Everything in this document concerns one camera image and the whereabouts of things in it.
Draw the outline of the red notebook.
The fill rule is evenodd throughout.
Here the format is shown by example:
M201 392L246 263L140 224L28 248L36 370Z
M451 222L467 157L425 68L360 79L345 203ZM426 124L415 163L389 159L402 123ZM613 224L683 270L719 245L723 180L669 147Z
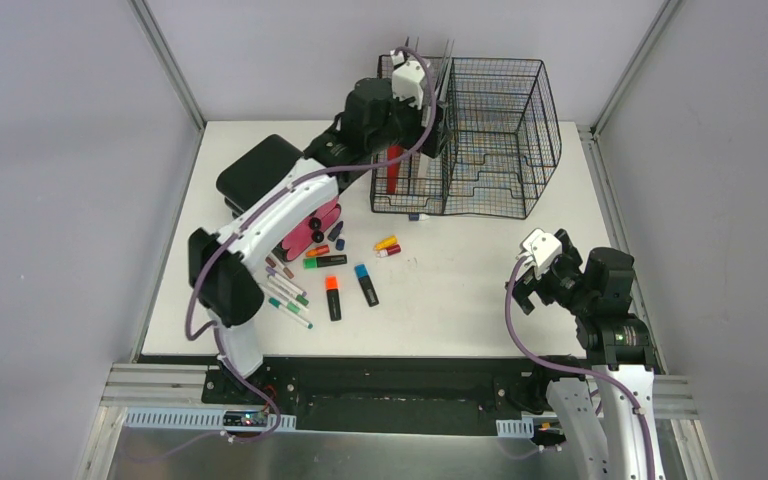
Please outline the red notebook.
M410 57L404 57L399 61L392 60L392 70L396 71L397 65L401 65L408 61ZM406 148L403 147L400 143L397 143L396 145L393 145L389 147L386 151L387 160L392 161L394 159L397 159L401 157ZM386 172L386 193L390 195L394 195L397 193L397 188L399 184L400 179L400 170L401 170L401 163L396 163L393 165L389 165L387 167Z

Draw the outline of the grey notebook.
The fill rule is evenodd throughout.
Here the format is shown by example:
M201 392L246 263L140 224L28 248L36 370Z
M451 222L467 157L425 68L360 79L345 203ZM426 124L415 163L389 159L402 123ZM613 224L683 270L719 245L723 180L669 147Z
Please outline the grey notebook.
M437 159L440 151L445 146L450 134L446 126L446 116L448 110L448 85L451 78L452 53L455 45L453 38L448 38L440 56L438 64L437 77L435 82L436 98L436 116L432 133L426 140L419 157L419 164L416 170L417 177L420 180L429 179L429 169L431 161Z

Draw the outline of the black pink drawer unit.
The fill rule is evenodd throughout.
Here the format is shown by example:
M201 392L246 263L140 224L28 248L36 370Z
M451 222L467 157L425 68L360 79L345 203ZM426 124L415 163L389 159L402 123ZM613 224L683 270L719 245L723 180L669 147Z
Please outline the black pink drawer unit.
M230 166L216 180L216 188L224 197L234 217L251 208L261 197L287 175L302 151L279 135L270 135ZM281 261L303 257L315 244L325 241L325 232L338 222L341 214L339 198L310 212L275 246L273 254Z

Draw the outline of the blue highlighter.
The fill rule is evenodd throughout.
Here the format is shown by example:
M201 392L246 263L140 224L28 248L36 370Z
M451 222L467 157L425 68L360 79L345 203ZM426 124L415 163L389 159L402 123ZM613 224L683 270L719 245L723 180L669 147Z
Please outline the blue highlighter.
M369 307L378 306L380 301L366 266L358 264L354 267L354 272L367 305Z

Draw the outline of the green highlighter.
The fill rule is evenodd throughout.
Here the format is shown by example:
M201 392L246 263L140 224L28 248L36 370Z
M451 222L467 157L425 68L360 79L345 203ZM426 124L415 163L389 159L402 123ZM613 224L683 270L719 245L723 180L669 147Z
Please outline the green highlighter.
M302 262L304 269L319 269L345 265L348 262L346 255L324 255L305 258Z

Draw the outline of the orange highlighter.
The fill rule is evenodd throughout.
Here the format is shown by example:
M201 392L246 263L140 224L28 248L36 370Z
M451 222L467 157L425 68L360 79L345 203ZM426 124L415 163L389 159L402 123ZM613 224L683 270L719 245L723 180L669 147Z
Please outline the orange highlighter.
M327 276L325 278L325 291L330 320L340 321L342 319L342 310L340 303L339 284L335 276Z

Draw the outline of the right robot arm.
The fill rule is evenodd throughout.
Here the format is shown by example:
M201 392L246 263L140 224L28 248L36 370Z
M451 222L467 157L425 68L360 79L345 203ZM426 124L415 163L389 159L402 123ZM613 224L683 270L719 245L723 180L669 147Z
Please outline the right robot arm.
M581 257L565 231L534 231L520 246L505 284L509 336L535 364L527 384L530 407L553 411L566 447L586 479L662 479L665 476L653 415L655 348L646 324L631 311L634 259L599 247ZM537 296L576 321L585 352L540 357L517 336L511 309L530 314Z

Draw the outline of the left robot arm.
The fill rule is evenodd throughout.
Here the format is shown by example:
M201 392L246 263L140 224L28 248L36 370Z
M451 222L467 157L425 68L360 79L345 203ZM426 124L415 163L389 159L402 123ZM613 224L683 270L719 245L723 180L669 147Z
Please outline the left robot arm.
M439 102L432 81L365 78L350 91L342 112L303 150L273 134L220 175L237 192L239 214L215 232L195 230L188 239L192 288L185 335L196 306L208 311L221 363L231 371L226 389L241 404L257 402L265 378L256 371L264 355L253 319L265 302L255 278L266 257L318 208L336 199L373 169L373 158L400 146L403 159L434 140Z

